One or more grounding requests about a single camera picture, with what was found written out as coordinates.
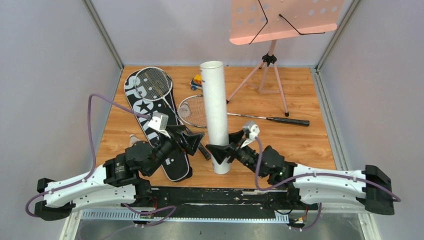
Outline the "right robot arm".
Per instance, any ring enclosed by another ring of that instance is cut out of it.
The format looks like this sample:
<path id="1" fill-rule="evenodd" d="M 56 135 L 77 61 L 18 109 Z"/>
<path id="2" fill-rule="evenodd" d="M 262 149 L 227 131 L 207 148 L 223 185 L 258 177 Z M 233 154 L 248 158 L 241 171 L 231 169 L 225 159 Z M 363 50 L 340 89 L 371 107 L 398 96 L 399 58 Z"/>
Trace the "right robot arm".
<path id="1" fill-rule="evenodd" d="M 206 149 L 218 163 L 238 160 L 255 174 L 267 178 L 269 188 L 287 191 L 286 204 L 292 209 L 301 205 L 339 203 L 363 206 L 378 215 L 394 215 L 394 202 L 400 199 L 392 192 L 392 181 L 379 167 L 366 165 L 363 170 L 330 170 L 310 167 L 285 160 L 270 145 L 249 147 L 256 135 L 243 130 L 228 135 L 229 144 L 208 144 Z"/>

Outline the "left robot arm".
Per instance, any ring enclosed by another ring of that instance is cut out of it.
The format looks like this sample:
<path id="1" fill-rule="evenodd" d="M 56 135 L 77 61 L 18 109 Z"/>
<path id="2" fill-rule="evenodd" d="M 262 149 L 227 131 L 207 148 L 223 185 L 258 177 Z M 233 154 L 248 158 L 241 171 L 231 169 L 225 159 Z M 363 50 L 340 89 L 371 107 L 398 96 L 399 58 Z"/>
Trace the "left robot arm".
<path id="1" fill-rule="evenodd" d="M 72 212 L 94 206 L 149 206 L 153 201 L 150 181 L 146 177 L 171 158 L 172 153 L 193 156 L 204 132 L 186 132 L 184 125 L 171 125 L 160 133 L 156 144 L 134 140 L 130 147 L 86 176 L 54 181 L 41 178 L 37 191 L 43 199 L 34 205 L 34 215 L 45 221 L 67 218 Z"/>

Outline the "white shuttlecock tube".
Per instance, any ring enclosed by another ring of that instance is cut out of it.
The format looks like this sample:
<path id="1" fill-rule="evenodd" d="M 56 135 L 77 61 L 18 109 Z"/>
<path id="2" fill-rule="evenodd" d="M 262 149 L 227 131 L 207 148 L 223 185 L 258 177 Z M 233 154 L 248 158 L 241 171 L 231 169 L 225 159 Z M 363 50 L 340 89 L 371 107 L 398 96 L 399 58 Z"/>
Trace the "white shuttlecock tube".
<path id="1" fill-rule="evenodd" d="M 224 64 L 218 60 L 200 64 L 204 110 L 210 145 L 229 144 Z"/>

